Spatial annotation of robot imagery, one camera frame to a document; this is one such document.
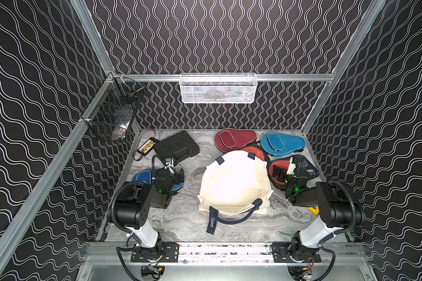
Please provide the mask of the dark grey paddle case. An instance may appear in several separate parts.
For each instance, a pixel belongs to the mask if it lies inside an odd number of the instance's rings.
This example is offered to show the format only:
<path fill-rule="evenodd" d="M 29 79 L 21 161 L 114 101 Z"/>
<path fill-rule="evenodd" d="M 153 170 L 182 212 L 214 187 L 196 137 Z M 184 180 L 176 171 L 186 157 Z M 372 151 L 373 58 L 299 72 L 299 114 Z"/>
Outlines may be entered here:
<path fill-rule="evenodd" d="M 289 157 L 286 157 L 286 158 L 281 158 L 281 159 L 276 159 L 276 160 L 273 160 L 273 161 L 268 163 L 267 171 L 268 171 L 269 179 L 272 182 L 272 184 L 273 184 L 273 166 L 276 165 L 280 168 L 287 170 L 288 166 L 289 166 L 289 159 L 291 157 L 292 156 L 289 156 Z M 319 172 L 315 168 L 315 166 L 305 156 L 300 155 L 300 157 L 301 157 L 301 166 L 300 166 L 299 176 L 307 176 L 308 181 L 317 178 L 319 176 Z M 289 189 L 293 189 L 295 191 L 298 191 L 299 189 L 304 188 L 306 186 L 275 186 L 275 187 L 282 190 L 282 191 L 286 191 L 286 190 L 289 190 Z"/>

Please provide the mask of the royal blue paddle case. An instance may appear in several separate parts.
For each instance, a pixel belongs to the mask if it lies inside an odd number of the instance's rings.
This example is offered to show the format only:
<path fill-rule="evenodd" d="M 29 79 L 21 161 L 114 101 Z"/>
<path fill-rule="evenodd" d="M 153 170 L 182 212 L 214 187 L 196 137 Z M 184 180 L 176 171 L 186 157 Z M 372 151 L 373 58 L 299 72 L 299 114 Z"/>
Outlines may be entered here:
<path fill-rule="evenodd" d="M 144 183 L 149 183 L 149 184 L 154 184 L 154 177 L 156 175 L 157 172 L 157 168 L 153 169 L 153 168 L 146 168 L 143 170 L 140 170 L 139 172 L 137 172 L 131 179 L 131 181 L 141 181 Z M 178 182 L 175 185 L 173 185 L 172 191 L 173 192 L 178 192 L 180 191 L 181 188 L 183 188 L 184 183 L 183 182 Z"/>

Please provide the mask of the teal paddle case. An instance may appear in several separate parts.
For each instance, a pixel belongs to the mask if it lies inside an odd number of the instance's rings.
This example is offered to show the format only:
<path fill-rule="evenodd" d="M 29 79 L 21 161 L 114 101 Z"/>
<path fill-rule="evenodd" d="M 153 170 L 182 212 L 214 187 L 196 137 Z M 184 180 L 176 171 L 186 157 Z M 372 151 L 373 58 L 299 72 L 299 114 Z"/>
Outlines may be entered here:
<path fill-rule="evenodd" d="M 301 152 L 306 146 L 306 141 L 295 135 L 267 132 L 261 136 L 260 145 L 269 155 L 279 157 Z"/>

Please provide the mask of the cream canvas tote bag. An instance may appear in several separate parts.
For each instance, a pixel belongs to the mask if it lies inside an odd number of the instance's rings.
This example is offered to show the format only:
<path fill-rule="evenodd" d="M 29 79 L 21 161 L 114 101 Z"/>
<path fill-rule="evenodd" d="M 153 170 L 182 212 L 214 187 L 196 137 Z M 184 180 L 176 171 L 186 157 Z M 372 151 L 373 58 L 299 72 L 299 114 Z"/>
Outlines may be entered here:
<path fill-rule="evenodd" d="M 209 212 L 206 232 L 216 226 L 235 225 L 253 214 L 265 215 L 273 194 L 267 162 L 255 153 L 233 151 L 206 167 L 198 195 L 199 210 Z"/>

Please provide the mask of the red paddle case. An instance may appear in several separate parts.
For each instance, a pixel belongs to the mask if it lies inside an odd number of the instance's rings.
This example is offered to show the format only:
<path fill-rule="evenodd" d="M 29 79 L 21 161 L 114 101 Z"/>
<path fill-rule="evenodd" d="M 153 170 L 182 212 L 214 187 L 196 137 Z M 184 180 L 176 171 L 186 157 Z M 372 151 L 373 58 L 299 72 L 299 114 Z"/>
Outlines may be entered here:
<path fill-rule="evenodd" d="M 250 129 L 225 128 L 214 136 L 215 146 L 223 153 L 236 151 L 252 144 L 257 139 L 257 133 Z"/>

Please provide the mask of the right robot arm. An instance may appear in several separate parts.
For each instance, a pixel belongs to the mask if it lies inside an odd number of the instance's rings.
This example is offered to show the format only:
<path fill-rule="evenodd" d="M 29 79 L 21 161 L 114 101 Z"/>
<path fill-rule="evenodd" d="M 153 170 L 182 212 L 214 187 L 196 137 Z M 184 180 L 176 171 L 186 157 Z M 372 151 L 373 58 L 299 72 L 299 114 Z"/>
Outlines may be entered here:
<path fill-rule="evenodd" d="M 268 175 L 296 207 L 318 207 L 318 218 L 291 239 L 291 252 L 318 249 L 332 237 L 362 227 L 366 213 L 349 187 L 338 181 L 318 181 L 308 187 L 305 175 L 289 174 L 285 166 L 270 165 Z"/>

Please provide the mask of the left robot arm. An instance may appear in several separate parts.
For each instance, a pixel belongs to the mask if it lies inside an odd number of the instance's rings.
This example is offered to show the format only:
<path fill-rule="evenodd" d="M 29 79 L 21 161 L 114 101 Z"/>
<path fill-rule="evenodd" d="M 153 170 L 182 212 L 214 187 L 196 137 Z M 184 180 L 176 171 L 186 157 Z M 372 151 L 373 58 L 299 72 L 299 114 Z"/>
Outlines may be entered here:
<path fill-rule="evenodd" d="M 183 186 L 184 170 L 176 169 L 175 158 L 166 158 L 163 167 L 156 168 L 157 159 L 161 157 L 154 155 L 151 167 L 138 172 L 115 192 L 107 219 L 135 239 L 136 246 L 142 250 L 160 253 L 162 241 L 148 222 L 148 215 L 151 208 L 168 208 L 172 197 Z"/>

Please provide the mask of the black plastic case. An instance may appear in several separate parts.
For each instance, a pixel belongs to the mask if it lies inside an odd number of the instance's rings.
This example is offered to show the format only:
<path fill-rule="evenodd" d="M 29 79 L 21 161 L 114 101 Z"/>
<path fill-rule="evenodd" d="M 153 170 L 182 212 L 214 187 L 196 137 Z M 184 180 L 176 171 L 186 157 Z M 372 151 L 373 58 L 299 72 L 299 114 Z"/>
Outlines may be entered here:
<path fill-rule="evenodd" d="M 186 131 L 178 132 L 154 145 L 155 153 L 162 159 L 173 158 L 181 162 L 199 154 L 200 147 Z"/>

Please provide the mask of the yellow tape measure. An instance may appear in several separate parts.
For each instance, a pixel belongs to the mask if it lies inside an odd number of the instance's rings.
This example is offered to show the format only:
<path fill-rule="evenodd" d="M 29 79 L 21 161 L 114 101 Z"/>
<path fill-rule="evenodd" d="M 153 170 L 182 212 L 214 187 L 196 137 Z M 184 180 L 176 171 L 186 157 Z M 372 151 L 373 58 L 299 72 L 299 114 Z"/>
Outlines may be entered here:
<path fill-rule="evenodd" d="M 318 215 L 320 213 L 320 210 L 318 207 L 308 207 L 307 208 L 310 212 L 312 212 L 314 215 Z"/>

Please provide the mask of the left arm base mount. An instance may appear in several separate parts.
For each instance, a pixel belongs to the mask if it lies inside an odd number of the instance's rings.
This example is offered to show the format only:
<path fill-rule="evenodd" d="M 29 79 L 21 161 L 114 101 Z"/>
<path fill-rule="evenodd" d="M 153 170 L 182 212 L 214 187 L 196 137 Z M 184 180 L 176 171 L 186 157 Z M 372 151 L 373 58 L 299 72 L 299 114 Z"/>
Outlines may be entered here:
<path fill-rule="evenodd" d="M 132 251 L 132 263 L 176 263 L 178 262 L 179 244 L 163 242 L 153 248 L 137 247 Z"/>

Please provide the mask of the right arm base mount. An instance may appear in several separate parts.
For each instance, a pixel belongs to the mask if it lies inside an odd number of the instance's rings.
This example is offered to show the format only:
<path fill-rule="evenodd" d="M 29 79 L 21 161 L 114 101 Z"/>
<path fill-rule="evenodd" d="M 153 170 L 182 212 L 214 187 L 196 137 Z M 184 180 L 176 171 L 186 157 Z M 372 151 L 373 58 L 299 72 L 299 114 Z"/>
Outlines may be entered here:
<path fill-rule="evenodd" d="M 299 242 L 274 242 L 269 251 L 275 263 L 322 262 L 318 248 L 307 248 Z"/>

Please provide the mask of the white mesh wall basket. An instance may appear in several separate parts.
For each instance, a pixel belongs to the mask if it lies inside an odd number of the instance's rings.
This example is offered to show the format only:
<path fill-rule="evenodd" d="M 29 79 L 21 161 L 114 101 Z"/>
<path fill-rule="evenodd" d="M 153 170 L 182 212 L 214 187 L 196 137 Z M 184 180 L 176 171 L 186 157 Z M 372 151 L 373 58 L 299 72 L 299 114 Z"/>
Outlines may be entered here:
<path fill-rule="evenodd" d="M 185 104 L 251 104 L 258 80 L 254 73 L 182 73 L 179 87 Z"/>

